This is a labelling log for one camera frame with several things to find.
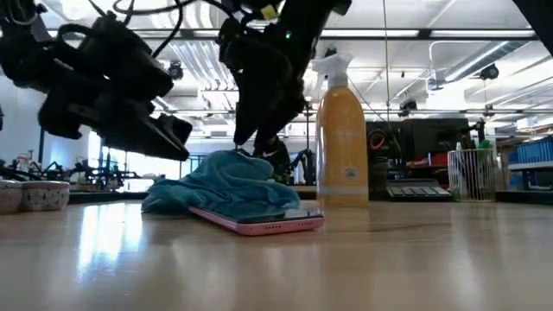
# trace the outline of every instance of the blue bin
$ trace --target blue bin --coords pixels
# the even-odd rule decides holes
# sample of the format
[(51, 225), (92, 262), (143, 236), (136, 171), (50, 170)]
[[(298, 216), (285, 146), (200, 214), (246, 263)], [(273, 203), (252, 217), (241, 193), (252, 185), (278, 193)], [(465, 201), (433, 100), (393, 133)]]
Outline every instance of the blue bin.
[(553, 141), (550, 139), (517, 146), (519, 163), (537, 163), (553, 161)]
[(518, 163), (518, 152), (513, 152), (509, 155), (507, 158), (507, 161), (509, 164), (517, 164)]

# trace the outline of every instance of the orange spray bottle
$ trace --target orange spray bottle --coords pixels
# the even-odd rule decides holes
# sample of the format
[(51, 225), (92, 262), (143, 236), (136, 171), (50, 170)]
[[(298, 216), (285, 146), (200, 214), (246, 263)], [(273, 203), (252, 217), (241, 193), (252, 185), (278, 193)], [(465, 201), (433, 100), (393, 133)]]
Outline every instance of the orange spray bottle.
[(350, 54), (318, 60), (328, 91), (317, 113), (317, 200), (329, 207), (367, 207), (369, 201), (365, 114), (348, 87)]

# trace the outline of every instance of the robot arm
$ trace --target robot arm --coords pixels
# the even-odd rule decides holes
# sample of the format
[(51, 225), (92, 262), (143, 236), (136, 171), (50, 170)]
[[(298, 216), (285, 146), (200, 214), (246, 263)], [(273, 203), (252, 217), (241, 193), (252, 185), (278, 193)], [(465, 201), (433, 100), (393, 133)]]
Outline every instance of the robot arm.
[[(271, 18), (281, 0), (229, 0), (234, 10)], [(304, 110), (303, 74), (331, 11), (345, 15), (351, 0), (289, 0), (263, 33), (227, 19), (219, 32), (219, 60), (239, 88), (234, 142), (245, 143), (255, 131), (256, 149), (277, 135)]]
[[(172, 116), (149, 116), (151, 100), (173, 87), (149, 46), (111, 13), (91, 28), (63, 25), (52, 38), (40, 17), (45, 11), (33, 0), (0, 2), (0, 65), (16, 86), (47, 94), (40, 126), (78, 139), (84, 124), (106, 146), (186, 160), (192, 126)], [(65, 41), (71, 35), (82, 39), (76, 48)]]
[[(251, 11), (242, 23), (229, 17), (217, 40), (220, 60), (239, 88), (238, 145), (257, 130), (256, 147), (263, 147), (303, 110), (302, 76), (322, 28), (332, 10), (345, 14), (351, 4), (289, 0), (276, 23), (263, 32), (247, 27), (247, 20), (278, 16), (275, 7), (280, 2), (226, 1), (233, 10)], [(34, 0), (0, 2), (0, 65), (16, 86), (47, 94), (40, 126), (50, 134), (78, 139), (85, 124), (107, 146), (186, 160), (184, 143), (192, 126), (173, 116), (149, 116), (154, 110), (151, 100), (167, 94), (173, 82), (149, 46), (126, 28), (127, 21), (108, 12), (90, 28), (63, 25), (51, 38), (40, 16), (45, 11)], [(82, 39), (76, 48), (66, 43), (70, 36)]]

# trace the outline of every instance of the desk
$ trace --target desk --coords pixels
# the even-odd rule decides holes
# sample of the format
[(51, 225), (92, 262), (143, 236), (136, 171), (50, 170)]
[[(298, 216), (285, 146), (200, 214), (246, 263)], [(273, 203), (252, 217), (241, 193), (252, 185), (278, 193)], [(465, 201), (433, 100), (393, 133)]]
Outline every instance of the desk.
[[(305, 202), (313, 206), (314, 202)], [(2, 310), (550, 310), (553, 210), (372, 202), (243, 238), (140, 202), (0, 217)]]

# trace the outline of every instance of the phone case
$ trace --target phone case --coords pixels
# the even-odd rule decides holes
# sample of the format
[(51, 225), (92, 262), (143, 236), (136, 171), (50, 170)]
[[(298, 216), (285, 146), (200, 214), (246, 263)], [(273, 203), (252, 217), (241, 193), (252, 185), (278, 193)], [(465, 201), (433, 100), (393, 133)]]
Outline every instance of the phone case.
[(312, 219), (284, 220), (260, 224), (239, 224), (199, 208), (189, 207), (188, 210), (217, 225), (222, 225), (237, 234), (249, 237), (314, 230), (322, 227), (325, 223), (324, 217), (316, 217)]

